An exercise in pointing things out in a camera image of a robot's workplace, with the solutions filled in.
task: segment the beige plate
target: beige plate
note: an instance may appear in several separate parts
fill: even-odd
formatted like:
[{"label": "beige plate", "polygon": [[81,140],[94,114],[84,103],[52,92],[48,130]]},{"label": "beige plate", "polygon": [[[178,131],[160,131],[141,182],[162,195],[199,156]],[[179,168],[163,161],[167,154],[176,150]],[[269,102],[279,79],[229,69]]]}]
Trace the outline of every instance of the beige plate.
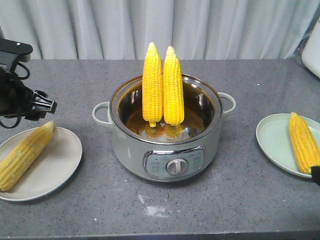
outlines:
[{"label": "beige plate", "polygon": [[[23,131],[0,145],[0,160],[35,128]],[[63,185],[74,173],[82,156],[82,145],[72,131],[56,127],[45,147],[21,179],[8,191],[0,191],[0,199],[28,201],[43,197]]]}]

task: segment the white curtain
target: white curtain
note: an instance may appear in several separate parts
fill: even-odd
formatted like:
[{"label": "white curtain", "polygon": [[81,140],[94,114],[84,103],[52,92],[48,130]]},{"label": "white curtain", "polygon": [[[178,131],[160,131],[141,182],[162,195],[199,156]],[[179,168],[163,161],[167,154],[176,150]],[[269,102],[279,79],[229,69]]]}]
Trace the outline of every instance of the white curtain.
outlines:
[{"label": "white curtain", "polygon": [[32,59],[285,59],[320,0],[0,0],[0,37]]}]

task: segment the pot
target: pot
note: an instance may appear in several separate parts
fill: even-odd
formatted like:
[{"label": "pot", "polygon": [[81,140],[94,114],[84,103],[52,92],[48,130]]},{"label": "pot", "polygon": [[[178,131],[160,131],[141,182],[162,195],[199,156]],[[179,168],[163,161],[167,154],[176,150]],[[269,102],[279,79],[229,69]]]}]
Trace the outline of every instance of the pot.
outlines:
[{"label": "pot", "polygon": [[[236,107],[232,96],[216,92],[201,80],[183,74],[184,121],[178,126],[162,120],[154,128],[142,117],[142,76],[121,85],[111,101],[92,110],[94,121],[112,130],[118,160],[132,173],[157,182],[175,182],[203,171],[214,159],[222,122]],[[232,107],[224,110],[222,99]],[[107,121],[97,118],[106,109]]]}]

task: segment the pot handle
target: pot handle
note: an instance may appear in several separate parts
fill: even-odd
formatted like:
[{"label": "pot handle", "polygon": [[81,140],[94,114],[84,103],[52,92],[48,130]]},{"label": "pot handle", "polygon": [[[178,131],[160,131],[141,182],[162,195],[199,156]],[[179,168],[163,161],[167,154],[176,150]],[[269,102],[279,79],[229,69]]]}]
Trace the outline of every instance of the pot handle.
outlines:
[{"label": "pot handle", "polygon": [[[100,126],[102,127],[105,127],[105,128],[110,128],[112,129],[113,128],[113,123],[112,123],[112,120],[111,120],[111,116],[110,116],[110,111],[109,111],[109,105],[110,105],[110,102],[108,101],[105,101],[105,102],[101,102],[99,104],[97,104],[93,110],[92,110],[92,117],[93,117],[93,120]],[[100,110],[100,109],[107,109],[107,120],[108,121],[102,121],[100,119],[98,119],[96,117],[96,113]]]},{"label": "pot handle", "polygon": [[236,108],[236,100],[229,94],[224,92],[218,92],[219,97],[222,99],[227,99],[230,103],[232,103],[232,107],[229,110],[223,111],[223,116],[228,117],[231,112]]}]

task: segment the pot rim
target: pot rim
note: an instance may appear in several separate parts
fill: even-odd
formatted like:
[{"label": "pot rim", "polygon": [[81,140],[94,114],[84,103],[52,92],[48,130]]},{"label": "pot rim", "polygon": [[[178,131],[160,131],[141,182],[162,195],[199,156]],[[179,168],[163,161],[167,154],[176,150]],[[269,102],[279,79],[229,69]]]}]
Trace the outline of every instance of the pot rim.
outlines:
[{"label": "pot rim", "polygon": [[142,75],[136,76],[129,81],[126,81],[125,83],[121,84],[112,94],[111,100],[110,100],[110,106],[109,106],[109,113],[111,116],[111,119],[115,126],[120,129],[123,133],[128,135],[131,138],[134,138],[138,141],[149,143],[149,144],[156,144],[156,145],[182,145],[182,144],[187,144],[191,142],[195,142],[198,140],[203,139],[210,133],[212,133],[221,123],[222,118],[223,118],[223,102],[221,100],[221,97],[219,96],[218,92],[209,84],[201,81],[199,78],[196,78],[194,76],[188,75],[188,74],[182,74],[182,80],[186,82],[187,84],[192,84],[190,81],[194,81],[194,83],[197,84],[197,87],[203,86],[205,89],[207,89],[210,92],[203,91],[203,88],[201,88],[201,91],[206,94],[208,98],[212,100],[212,102],[216,105],[216,111],[213,115],[213,119],[211,120],[210,124],[199,134],[192,136],[188,139],[184,140],[177,140],[177,141],[157,141],[149,138],[144,138],[131,130],[129,130],[125,124],[121,121],[119,114],[118,114],[118,107],[122,99],[124,98],[124,95],[120,95],[119,93],[121,91],[124,91],[124,93],[127,93],[130,91],[130,88],[134,88],[136,86],[132,85],[134,83],[139,83],[142,81]]}]

